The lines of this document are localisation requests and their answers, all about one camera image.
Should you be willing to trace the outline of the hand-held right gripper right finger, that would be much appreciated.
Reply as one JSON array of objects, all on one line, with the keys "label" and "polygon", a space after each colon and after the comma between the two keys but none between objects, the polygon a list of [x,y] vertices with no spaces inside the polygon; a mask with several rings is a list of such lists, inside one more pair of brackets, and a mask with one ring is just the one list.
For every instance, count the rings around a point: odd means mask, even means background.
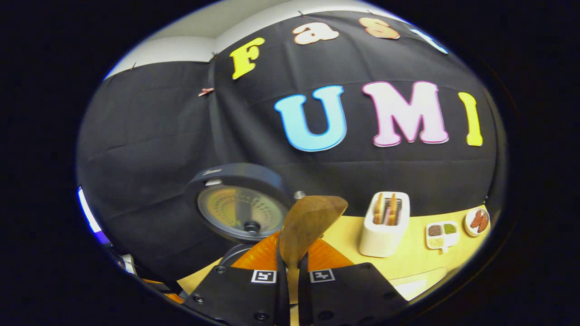
[{"label": "hand-held right gripper right finger", "polygon": [[373,264],[355,264],[322,239],[299,264],[300,326],[376,326],[407,307]]}]

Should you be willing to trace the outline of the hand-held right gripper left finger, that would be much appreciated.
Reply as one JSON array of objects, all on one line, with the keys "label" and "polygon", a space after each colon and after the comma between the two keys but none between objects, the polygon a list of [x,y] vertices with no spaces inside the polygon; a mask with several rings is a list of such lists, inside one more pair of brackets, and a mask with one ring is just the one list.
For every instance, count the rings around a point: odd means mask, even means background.
[{"label": "hand-held right gripper left finger", "polygon": [[279,232],[259,242],[269,245],[266,266],[238,268],[236,263],[254,248],[238,244],[218,264],[183,305],[197,314],[226,326],[289,326],[290,302],[284,263],[278,255]]}]

